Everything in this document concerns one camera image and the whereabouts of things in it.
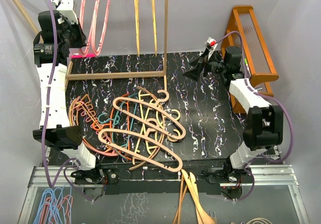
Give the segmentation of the yellow velvet hanger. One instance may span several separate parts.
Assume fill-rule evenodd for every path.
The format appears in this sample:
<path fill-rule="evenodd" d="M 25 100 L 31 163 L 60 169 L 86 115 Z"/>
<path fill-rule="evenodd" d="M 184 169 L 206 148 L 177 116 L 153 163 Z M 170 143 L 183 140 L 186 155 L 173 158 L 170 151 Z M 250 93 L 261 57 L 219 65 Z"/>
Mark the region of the yellow velvet hanger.
<path fill-rule="evenodd" d="M 134 0 L 134 12 L 135 12 L 135 32 L 136 32 L 136 48 L 137 55 L 140 55 L 140 41 L 139 41 L 139 5 L 138 0 Z"/>
<path fill-rule="evenodd" d="M 157 30 L 156 30 L 155 0 L 151 0 L 151 12 L 152 12 L 152 25 L 153 25 L 154 54 L 157 55 Z"/>

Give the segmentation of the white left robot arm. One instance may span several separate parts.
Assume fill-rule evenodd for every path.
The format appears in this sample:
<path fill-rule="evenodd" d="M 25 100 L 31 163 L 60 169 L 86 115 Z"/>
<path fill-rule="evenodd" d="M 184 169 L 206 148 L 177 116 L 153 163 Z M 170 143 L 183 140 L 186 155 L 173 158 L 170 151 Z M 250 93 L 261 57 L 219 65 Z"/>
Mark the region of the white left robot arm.
<path fill-rule="evenodd" d="M 58 10 L 38 14 L 41 31 L 34 39 L 34 60 L 40 79 L 41 120 L 33 137 L 46 147 L 55 149 L 79 162 L 81 170 L 92 183 L 103 179 L 103 170 L 86 148 L 81 128 L 70 124 L 65 97 L 67 58 L 71 48 L 82 48 L 86 36 L 76 20 Z"/>

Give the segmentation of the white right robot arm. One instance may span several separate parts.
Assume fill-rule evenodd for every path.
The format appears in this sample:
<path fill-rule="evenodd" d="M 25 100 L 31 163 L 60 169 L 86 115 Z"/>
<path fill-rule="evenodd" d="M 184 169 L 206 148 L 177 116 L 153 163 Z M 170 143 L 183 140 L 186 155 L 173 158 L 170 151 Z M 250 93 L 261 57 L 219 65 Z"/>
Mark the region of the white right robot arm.
<path fill-rule="evenodd" d="M 283 140 L 283 110 L 272 105 L 251 86 L 241 70 L 242 50 L 237 46 L 225 49 L 223 57 L 214 56 L 214 48 L 208 46 L 200 56 L 189 62 L 190 69 L 184 77 L 198 81 L 207 73 L 219 73 L 225 78 L 229 93 L 235 96 L 246 113 L 243 142 L 226 158 L 223 169 L 214 172 L 229 182 L 237 181 L 245 174 L 246 167 L 268 149 L 280 145 Z"/>

